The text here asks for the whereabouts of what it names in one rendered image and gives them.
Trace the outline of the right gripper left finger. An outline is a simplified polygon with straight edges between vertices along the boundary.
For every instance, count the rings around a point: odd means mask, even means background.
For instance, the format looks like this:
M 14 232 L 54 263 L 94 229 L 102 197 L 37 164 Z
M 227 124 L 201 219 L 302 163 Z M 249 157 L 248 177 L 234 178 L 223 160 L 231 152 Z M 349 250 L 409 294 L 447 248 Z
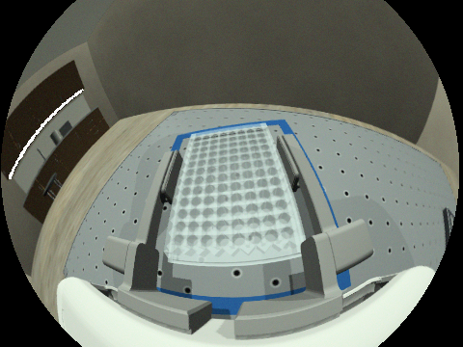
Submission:
M 212 302 L 159 292 L 159 251 L 155 249 L 165 201 L 173 204 L 182 165 L 178 150 L 166 151 L 150 186 L 135 242 L 109 235 L 103 263 L 123 274 L 117 301 L 126 311 L 159 327 L 192 335 L 211 320 Z M 138 243 L 139 242 L 139 243 Z

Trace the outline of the blue tape rectangle outline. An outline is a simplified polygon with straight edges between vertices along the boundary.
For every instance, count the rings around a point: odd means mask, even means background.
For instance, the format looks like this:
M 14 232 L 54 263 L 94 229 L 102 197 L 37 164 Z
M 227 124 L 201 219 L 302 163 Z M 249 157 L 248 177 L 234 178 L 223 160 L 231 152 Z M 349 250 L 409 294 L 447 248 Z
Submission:
M 188 132 L 188 134 L 177 135 L 177 139 L 175 140 L 173 149 L 171 149 L 171 151 L 179 150 L 181 143 L 182 143 L 182 139 L 190 138 L 190 135 L 196 134 L 196 132 L 217 130 L 217 128 L 242 126 L 242 124 L 255 124 L 255 123 L 264 123 L 264 122 L 266 122 L 267 126 L 273 126 L 273 124 L 279 124 L 279 126 L 281 126 L 282 128 L 283 134 L 293 134 L 292 128 L 289 127 L 289 124 L 286 123 L 286 120 L 260 120 L 259 122 L 231 124 L 231 126 L 213 127 L 213 128 L 208 128 L 207 130 L 194 131 L 194 132 Z M 296 135 L 294 135 L 294 138 L 296 138 Z M 297 138 L 296 140 L 298 142 Z M 321 189 L 323 189 L 325 198 L 327 198 L 329 208 L 331 208 L 331 211 L 332 211 L 333 220 L 335 220 L 336 227 L 339 227 L 339 225 L 337 225 L 335 213 L 333 213 L 331 203 L 329 203 L 327 194 L 325 194 L 323 185 L 321 185 L 319 176 L 317 176 L 316 170 L 314 168 L 313 168 L 313 172 L 316 174 L 317 181 L 319 181 Z M 340 290 L 346 289 L 348 288 L 348 286 L 351 286 L 350 271 L 346 270 L 346 271 L 343 271 L 342 274 L 338 274 L 337 282 L 339 283 Z M 178 293 L 178 292 L 174 292 L 174 290 L 158 288 L 158 286 L 157 286 L 157 289 L 159 290 L 159 292 L 173 294 L 173 296 L 192 298 L 192 300 L 210 301 L 212 302 L 212 313 L 216 313 L 216 315 L 236 315 L 239 312 L 239 308 L 240 308 L 240 305 L 242 305 L 242 302 L 270 300 L 270 298 L 281 298 L 281 297 L 286 297 L 286 296 L 292 296 L 292 294 L 305 292 L 306 286 L 300 289 L 289 290 L 289 292 L 267 294 L 267 296 L 256 296 L 256 297 L 206 297 L 206 296 L 194 296 L 194 294 Z

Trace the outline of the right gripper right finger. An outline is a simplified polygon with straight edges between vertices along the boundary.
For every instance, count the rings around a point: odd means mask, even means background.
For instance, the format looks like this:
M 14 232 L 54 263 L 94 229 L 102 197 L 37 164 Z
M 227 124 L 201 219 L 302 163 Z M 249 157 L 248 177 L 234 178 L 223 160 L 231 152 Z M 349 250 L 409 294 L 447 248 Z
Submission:
M 323 189 L 294 135 L 278 135 L 277 150 L 293 193 L 301 188 L 315 234 L 301 243 L 306 289 L 273 300 L 243 302 L 234 319 L 235 340 L 289 335 L 337 319 L 343 308 L 337 275 L 373 254 L 366 221 L 336 228 Z

